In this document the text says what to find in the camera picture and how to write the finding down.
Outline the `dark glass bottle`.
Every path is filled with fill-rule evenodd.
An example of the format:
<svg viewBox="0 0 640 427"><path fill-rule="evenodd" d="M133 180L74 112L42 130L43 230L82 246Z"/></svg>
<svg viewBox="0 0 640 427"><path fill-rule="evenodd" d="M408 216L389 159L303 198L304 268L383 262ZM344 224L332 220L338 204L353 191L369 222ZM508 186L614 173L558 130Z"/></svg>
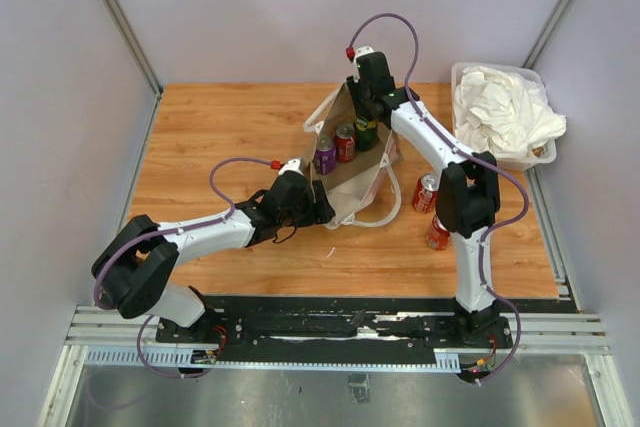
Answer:
<svg viewBox="0 0 640 427"><path fill-rule="evenodd" d="M354 122L355 146L358 152L368 152L377 142L378 121L358 116Z"/></svg>

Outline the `red soda can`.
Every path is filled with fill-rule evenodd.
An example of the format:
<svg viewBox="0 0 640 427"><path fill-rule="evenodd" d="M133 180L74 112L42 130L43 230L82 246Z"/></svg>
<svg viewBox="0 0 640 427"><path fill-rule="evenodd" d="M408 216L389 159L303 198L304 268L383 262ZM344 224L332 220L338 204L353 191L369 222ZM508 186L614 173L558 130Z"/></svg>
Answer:
<svg viewBox="0 0 640 427"><path fill-rule="evenodd" d="M337 161L339 163L351 162L356 156L354 126L349 123L338 125L335 130L334 143Z"/></svg>

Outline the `purple soda can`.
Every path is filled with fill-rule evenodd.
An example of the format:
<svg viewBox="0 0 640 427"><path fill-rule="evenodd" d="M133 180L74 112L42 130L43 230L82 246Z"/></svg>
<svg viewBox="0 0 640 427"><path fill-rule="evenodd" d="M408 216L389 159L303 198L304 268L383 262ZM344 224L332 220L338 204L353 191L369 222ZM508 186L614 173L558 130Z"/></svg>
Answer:
<svg viewBox="0 0 640 427"><path fill-rule="evenodd" d="M314 168L317 174L327 175L336 168L336 146L333 138L327 134L321 134L316 141L314 152Z"/></svg>

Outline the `pink patterned canvas bag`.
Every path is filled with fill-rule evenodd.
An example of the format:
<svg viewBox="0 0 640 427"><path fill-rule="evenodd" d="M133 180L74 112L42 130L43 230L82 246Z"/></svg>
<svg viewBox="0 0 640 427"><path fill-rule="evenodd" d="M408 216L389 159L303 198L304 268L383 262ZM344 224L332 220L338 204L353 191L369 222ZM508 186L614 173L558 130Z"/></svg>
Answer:
<svg viewBox="0 0 640 427"><path fill-rule="evenodd" d="M355 121L355 110L346 84L334 89L303 123L303 131L310 142L303 154L309 165L310 178L323 183L334 217L324 226L335 230L343 225L377 228L391 223L398 215L402 194L393 167L403 160L398 136L386 126L378 127L373 148L357 152L355 159L338 162L333 171L319 174L314 167L314 155L323 136L334 137L342 124ZM394 203L386 215L375 221L361 221L357 215L371 205L380 187L388 180L394 194Z"/></svg>

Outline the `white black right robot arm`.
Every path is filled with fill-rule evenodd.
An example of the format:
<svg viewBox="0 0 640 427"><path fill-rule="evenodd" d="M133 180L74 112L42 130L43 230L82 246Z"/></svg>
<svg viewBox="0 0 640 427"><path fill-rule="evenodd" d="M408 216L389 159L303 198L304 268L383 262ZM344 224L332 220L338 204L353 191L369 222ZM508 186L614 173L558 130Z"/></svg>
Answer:
<svg viewBox="0 0 640 427"><path fill-rule="evenodd" d="M354 69L347 85L356 113L407 140L439 178L435 212L451 234L456 260L453 334L463 346L477 346L499 317L490 292L490 229L500 209L496 161L457 141L409 86L398 87L383 53L349 47L346 55Z"/></svg>

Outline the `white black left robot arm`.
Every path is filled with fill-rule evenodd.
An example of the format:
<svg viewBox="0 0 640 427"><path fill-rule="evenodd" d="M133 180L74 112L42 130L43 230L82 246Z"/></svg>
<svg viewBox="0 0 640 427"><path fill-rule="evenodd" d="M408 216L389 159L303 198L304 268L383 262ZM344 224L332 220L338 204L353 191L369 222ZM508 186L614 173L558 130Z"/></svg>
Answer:
<svg viewBox="0 0 640 427"><path fill-rule="evenodd" d="M136 216L91 268L97 303L124 319L169 320L190 341L203 342L214 318L194 289L170 281L175 268L219 251L276 243L282 228L322 225L334 216L322 182L296 171L278 175L270 188L224 213L175 223Z"/></svg>

